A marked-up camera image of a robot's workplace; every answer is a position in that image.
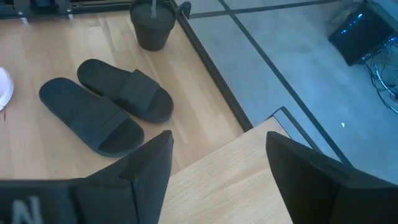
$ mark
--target slide sandal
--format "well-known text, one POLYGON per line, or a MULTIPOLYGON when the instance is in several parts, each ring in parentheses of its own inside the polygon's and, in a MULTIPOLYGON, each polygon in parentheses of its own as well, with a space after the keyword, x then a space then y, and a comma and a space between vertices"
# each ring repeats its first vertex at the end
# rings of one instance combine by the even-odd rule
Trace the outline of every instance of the slide sandal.
POLYGON ((83 62, 77 76, 91 91, 109 97, 118 106, 144 121, 161 123, 173 112, 171 96, 139 70, 128 72, 97 59, 83 62))
POLYGON ((109 98, 98 98, 67 78, 48 81, 39 96, 53 114, 102 156, 125 156, 144 140, 142 128, 109 98))

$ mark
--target wooden floor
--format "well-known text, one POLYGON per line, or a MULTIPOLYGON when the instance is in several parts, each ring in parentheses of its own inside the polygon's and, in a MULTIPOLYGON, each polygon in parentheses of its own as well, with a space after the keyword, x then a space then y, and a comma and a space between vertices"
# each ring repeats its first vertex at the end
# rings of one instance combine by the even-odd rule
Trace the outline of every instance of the wooden floor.
POLYGON ((89 58, 138 68, 171 94, 175 110, 170 121, 133 119, 144 128, 146 141, 172 130, 173 174, 243 133, 178 24, 165 49, 148 52, 138 46, 127 12, 81 15, 73 21, 45 18, 28 26, 0 21, 0 67, 15 83, 11 102, 0 112, 0 178, 84 177, 115 161, 84 145, 38 97, 51 78, 77 82, 76 70, 89 58))

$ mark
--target white shoe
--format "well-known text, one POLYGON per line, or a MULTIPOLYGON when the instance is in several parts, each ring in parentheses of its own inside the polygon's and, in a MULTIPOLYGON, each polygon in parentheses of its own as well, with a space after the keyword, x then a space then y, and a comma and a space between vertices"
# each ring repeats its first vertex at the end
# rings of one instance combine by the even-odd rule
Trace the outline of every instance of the white shoe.
POLYGON ((14 92, 14 82, 7 70, 0 67, 0 111, 8 104, 14 92))

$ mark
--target black slide sandal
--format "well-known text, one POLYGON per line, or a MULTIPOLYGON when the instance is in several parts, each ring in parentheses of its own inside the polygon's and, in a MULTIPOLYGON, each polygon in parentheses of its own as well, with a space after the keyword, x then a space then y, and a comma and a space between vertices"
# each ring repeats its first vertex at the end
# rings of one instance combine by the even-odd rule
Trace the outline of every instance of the black slide sandal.
POLYGON ((171 96, 139 70, 128 72, 97 59, 83 62, 77 75, 91 91, 108 96, 114 103, 144 121, 161 123, 170 119, 171 96))
POLYGON ((125 156, 144 140, 142 128, 109 98, 98 98, 67 78, 48 81, 39 96, 53 114, 102 156, 125 156))

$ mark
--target tiled floor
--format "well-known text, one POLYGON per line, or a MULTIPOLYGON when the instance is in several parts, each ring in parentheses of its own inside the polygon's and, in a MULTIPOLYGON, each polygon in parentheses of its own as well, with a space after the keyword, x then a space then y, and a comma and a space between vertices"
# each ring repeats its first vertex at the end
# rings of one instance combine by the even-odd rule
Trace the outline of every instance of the tiled floor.
MULTIPOLYGON (((304 0, 224 1, 231 9, 242 9, 304 0)), ((222 10, 217 0, 204 2, 211 9, 201 6, 198 12, 222 10)), ((398 183, 398 151, 394 140, 398 136, 398 115, 382 104, 368 71, 361 65, 347 66, 327 41, 333 28, 326 22, 344 3, 244 13, 236 17, 355 168, 398 183)), ((285 106, 319 148, 336 158, 231 16, 191 19, 190 24, 253 125, 285 106)), ((303 142, 297 131, 289 134, 303 142)))

